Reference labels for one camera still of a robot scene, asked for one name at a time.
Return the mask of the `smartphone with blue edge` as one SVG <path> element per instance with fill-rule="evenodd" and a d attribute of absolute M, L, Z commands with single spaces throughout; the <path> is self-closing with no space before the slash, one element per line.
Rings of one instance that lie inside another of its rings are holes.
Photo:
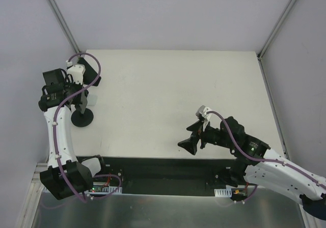
<path fill-rule="evenodd" d="M 88 96 L 88 91 L 85 90 L 79 93 L 76 98 L 75 109 L 82 115 L 85 113 L 88 104 L 87 96 Z"/>

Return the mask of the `black smartphone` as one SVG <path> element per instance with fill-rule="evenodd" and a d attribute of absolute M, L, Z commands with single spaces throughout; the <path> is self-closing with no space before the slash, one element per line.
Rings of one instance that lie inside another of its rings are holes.
<path fill-rule="evenodd" d="M 77 63 L 83 65 L 85 72 L 83 74 L 83 82 L 86 85 L 89 85 L 96 78 L 98 73 L 91 67 L 91 65 L 82 57 L 77 60 Z"/>

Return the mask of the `white folding phone stand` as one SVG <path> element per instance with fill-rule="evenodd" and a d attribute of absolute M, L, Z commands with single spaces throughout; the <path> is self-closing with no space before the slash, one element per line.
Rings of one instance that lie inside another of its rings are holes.
<path fill-rule="evenodd" d="M 95 106 L 98 100 L 97 95 L 89 94 L 87 97 L 88 106 Z"/>

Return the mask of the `black round-base clamp stand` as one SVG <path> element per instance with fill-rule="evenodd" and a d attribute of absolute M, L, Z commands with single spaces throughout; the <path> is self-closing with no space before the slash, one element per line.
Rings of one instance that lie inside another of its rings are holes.
<path fill-rule="evenodd" d="M 82 104 L 76 104 L 74 107 L 75 111 L 71 115 L 72 124 L 79 128 L 90 125 L 94 120 L 93 112 Z"/>

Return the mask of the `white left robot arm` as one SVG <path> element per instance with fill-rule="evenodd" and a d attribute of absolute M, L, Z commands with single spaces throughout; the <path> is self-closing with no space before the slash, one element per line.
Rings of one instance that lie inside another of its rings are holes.
<path fill-rule="evenodd" d="M 83 90 L 89 83 L 86 74 L 81 64 L 43 73 L 45 85 L 38 105 L 47 123 L 49 157 L 40 180 L 58 200 L 92 189 L 93 179 L 101 182 L 107 178 L 108 170 L 101 156 L 78 161 L 73 149 L 71 125 L 86 127 L 94 119 L 87 108 L 89 92 Z"/>

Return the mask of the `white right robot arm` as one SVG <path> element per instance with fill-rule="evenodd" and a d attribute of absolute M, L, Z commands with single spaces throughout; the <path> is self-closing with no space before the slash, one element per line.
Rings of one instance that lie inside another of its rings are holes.
<path fill-rule="evenodd" d="M 199 116 L 187 130 L 190 137 L 178 146 L 192 155 L 197 153 L 197 144 L 201 149 L 212 144 L 229 149 L 235 157 L 224 179 L 228 185 L 243 182 L 260 185 L 290 198 L 315 218 L 325 220 L 325 177 L 294 164 L 267 143 L 246 134 L 244 126 L 234 117 L 223 119 L 218 128 L 213 128 Z"/>

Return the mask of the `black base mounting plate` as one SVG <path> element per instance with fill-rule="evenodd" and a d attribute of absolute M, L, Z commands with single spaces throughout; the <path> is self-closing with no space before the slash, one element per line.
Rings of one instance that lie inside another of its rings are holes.
<path fill-rule="evenodd" d="M 216 189 L 246 184 L 232 181 L 231 159 L 103 157 L 102 161 L 102 174 L 114 175 L 110 185 L 120 185 L 121 194 L 214 196 Z"/>

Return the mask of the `aluminium frame rail right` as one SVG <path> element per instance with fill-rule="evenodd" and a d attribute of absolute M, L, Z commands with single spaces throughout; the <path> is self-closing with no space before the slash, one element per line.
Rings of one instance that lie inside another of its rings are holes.
<path fill-rule="evenodd" d="M 276 38 L 277 34 L 281 30 L 282 26 L 286 22 L 287 18 L 289 17 L 290 13 L 294 9 L 295 5 L 297 4 L 298 0 L 289 0 L 282 11 L 281 15 L 279 16 L 277 22 L 275 23 L 272 31 L 268 35 L 266 41 L 264 42 L 262 48 L 257 53 L 258 61 L 261 61 L 266 52 L 268 51 L 269 47 L 273 43 L 274 39 Z"/>

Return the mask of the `aluminium frame rail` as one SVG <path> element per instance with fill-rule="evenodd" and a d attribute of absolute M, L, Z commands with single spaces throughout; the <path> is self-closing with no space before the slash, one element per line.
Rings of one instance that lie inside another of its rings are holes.
<path fill-rule="evenodd" d="M 281 30 L 282 26 L 286 22 L 287 18 L 289 17 L 290 13 L 294 9 L 295 5 L 297 4 L 298 0 L 289 0 L 282 11 L 281 15 L 279 16 L 277 22 L 275 23 L 272 31 L 268 35 L 266 41 L 264 42 L 262 48 L 257 53 L 258 61 L 261 61 L 266 52 L 268 51 L 269 47 L 273 43 L 274 39 L 276 38 L 277 34 Z"/>
<path fill-rule="evenodd" d="M 73 51 L 75 53 L 79 53 L 81 52 L 81 49 L 80 47 L 78 46 L 60 8 L 59 8 L 59 5 L 57 4 L 56 0 L 46 0 L 60 26 L 60 28 L 62 29 L 69 45 L 71 46 L 71 48 L 73 49 Z"/>

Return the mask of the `aluminium frame rail left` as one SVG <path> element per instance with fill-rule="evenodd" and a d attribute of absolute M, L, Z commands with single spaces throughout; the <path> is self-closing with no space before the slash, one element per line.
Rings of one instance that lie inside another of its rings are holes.
<path fill-rule="evenodd" d="M 81 49 L 80 47 L 78 46 L 60 8 L 59 8 L 59 5 L 57 4 L 56 0 L 46 0 L 60 26 L 60 28 L 62 29 L 69 45 L 71 46 L 71 48 L 73 49 L 73 51 L 75 53 L 79 53 L 81 52 Z"/>

